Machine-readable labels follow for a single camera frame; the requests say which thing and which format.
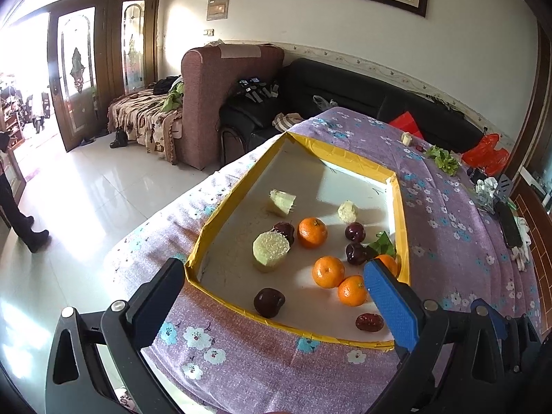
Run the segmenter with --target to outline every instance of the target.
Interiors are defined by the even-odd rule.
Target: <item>red bag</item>
[[[483,168],[492,161],[491,153],[495,150],[499,140],[500,135],[498,134],[485,135],[475,148],[462,154],[462,160],[473,168]]]
[[[389,124],[393,127],[396,127],[397,129],[401,129],[401,131],[409,132],[410,134],[421,138],[422,140],[424,139],[422,133],[420,132],[420,128],[416,124],[416,121],[412,117],[412,114],[410,114],[410,112],[408,111],[395,118]]]
[[[492,151],[492,160],[485,165],[483,171],[487,176],[498,175],[508,163],[509,157],[510,153],[504,148]]]

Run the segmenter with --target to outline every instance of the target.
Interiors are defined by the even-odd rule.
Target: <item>checkered cloth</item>
[[[272,125],[280,132],[285,132],[293,125],[296,125],[304,121],[299,114],[287,114],[279,113],[274,117]]]

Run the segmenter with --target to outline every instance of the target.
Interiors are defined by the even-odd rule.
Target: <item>boot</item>
[[[31,232],[29,238],[24,239],[23,242],[27,245],[31,253],[35,254],[39,249],[48,243],[50,232],[43,230],[42,232]]]
[[[122,130],[122,127],[118,127],[116,130],[115,130],[115,141],[112,141],[110,144],[109,144],[109,147],[114,149],[114,148],[122,148],[122,147],[125,147],[129,144],[129,137],[128,135],[126,134],[125,131]]]

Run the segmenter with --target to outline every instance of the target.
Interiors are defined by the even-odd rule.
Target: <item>orange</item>
[[[297,238],[303,247],[315,249],[328,238],[328,229],[318,218],[305,218],[297,226]]]
[[[347,277],[337,289],[337,295],[342,304],[360,306],[368,299],[368,291],[361,275]]]
[[[345,266],[336,257],[319,258],[313,266],[313,280],[323,288],[335,288],[345,278]]]
[[[393,276],[395,276],[395,278],[398,277],[398,264],[393,257],[387,254],[382,254],[377,256],[376,258],[379,258],[382,263],[385,264],[385,267],[389,270],[391,274],[393,274]]]

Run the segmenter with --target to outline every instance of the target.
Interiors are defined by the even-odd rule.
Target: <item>purple floral tablecloth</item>
[[[497,221],[480,213],[462,187],[402,131],[336,107],[294,132],[367,157],[395,171],[405,204],[411,286],[422,299],[468,311],[482,297],[503,315],[527,313],[540,325],[533,265],[511,262]],[[114,281],[130,296],[168,257],[183,261],[199,231],[269,141],[152,216],[106,258]],[[416,139],[415,144],[429,145]],[[211,412],[236,414],[365,412],[393,377],[394,352],[319,343],[267,327],[186,286],[146,351],[159,370]]]

